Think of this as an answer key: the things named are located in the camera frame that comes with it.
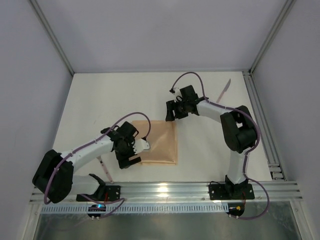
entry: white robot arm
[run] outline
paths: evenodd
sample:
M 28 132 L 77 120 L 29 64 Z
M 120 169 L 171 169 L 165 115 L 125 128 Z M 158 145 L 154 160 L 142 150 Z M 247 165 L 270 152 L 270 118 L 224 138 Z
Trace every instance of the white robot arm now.
M 145 138 L 135 140 L 138 131 L 129 122 L 124 122 L 121 127 L 107 133 L 108 130 L 109 128 L 103 129 L 102 135 L 75 149 L 62 153 L 49 150 L 44 155 L 32 183 L 44 194 L 49 185 L 47 197 L 53 203 L 62 201 L 69 194 L 86 194 L 94 200 L 103 199 L 106 194 L 106 184 L 103 180 L 94 174 L 78 176 L 74 173 L 95 158 L 112 151 L 115 152 L 119 167 L 125 169 L 141 162 L 140 157 L 131 158 L 150 148 Z M 66 160 L 50 181 L 55 168 L 64 159 Z
M 192 85 L 181 89 L 173 88 L 170 92 L 175 95 L 176 100 L 166 102 L 166 121 L 183 119 L 191 113 L 213 119 L 222 125 L 225 143 L 230 148 L 230 164 L 224 185 L 227 195 L 223 198 L 241 199 L 242 194 L 247 190 L 252 193 L 253 191 L 250 191 L 252 186 L 248 184 L 243 166 L 245 153 L 255 145 L 258 137 L 253 123 L 237 111 L 215 106 L 204 97 L 198 97 Z M 251 116 L 246 106 L 236 109 Z

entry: brown paper bag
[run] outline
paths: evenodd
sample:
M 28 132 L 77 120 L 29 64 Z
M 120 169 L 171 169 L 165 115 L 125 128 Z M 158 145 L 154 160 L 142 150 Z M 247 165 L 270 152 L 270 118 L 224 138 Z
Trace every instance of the brown paper bag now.
M 132 125 L 139 131 L 136 139 L 143 138 L 148 132 L 146 120 L 133 121 Z M 177 129 L 174 121 L 151 121 L 151 131 L 146 139 L 150 150 L 138 154 L 142 165 L 176 165 L 178 163 Z

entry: knife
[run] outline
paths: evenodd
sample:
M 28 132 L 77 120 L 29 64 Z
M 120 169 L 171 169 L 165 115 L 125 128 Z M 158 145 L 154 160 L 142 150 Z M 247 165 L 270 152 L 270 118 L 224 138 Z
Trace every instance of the knife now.
M 229 81 L 226 83 L 224 89 L 222 90 L 222 92 L 220 93 L 220 96 L 218 97 L 216 103 L 218 104 L 222 98 L 222 96 L 225 94 L 225 92 L 228 90 L 228 88 L 230 87 L 230 83 L 231 83 L 231 78 L 229 79 Z

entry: white tabletop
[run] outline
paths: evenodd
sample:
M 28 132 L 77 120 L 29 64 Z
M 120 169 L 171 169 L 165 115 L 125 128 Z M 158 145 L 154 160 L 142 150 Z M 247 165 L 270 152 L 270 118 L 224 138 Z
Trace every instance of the white tabletop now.
M 164 120 L 166 101 L 172 84 L 182 72 L 144 73 L 77 73 L 74 75 L 64 107 L 53 148 L 62 152 L 84 144 L 98 136 L 122 116 L 143 112 L 151 120 Z M 254 118 L 241 72 L 200 72 L 205 94 L 216 101 L 228 80 L 231 84 L 220 103 L 230 107 L 245 105 Z M 200 83 L 195 75 L 184 76 L 177 84 L 183 88 L 193 85 L 199 97 Z M 127 119 L 144 120 L 136 115 Z M 177 120 L 178 164 L 140 165 L 120 169 L 114 152 L 102 156 L 115 182 L 208 182 L 224 181 L 229 168 L 230 150 L 222 127 L 212 119 L 189 115 Z M 94 159 L 76 175 L 94 173 L 107 177 Z M 268 162 L 262 143 L 250 154 L 247 173 L 258 181 L 271 181 Z

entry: white wall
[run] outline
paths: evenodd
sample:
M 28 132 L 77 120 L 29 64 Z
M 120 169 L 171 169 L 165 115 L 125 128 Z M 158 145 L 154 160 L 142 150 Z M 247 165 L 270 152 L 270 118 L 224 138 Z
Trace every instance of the white wall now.
M 71 84 L 27 0 L 0 4 L 1 239 L 16 238 Z
M 319 0 L 296 1 L 254 80 L 289 178 L 320 227 Z
M 76 73 L 249 69 L 285 0 L 38 0 Z

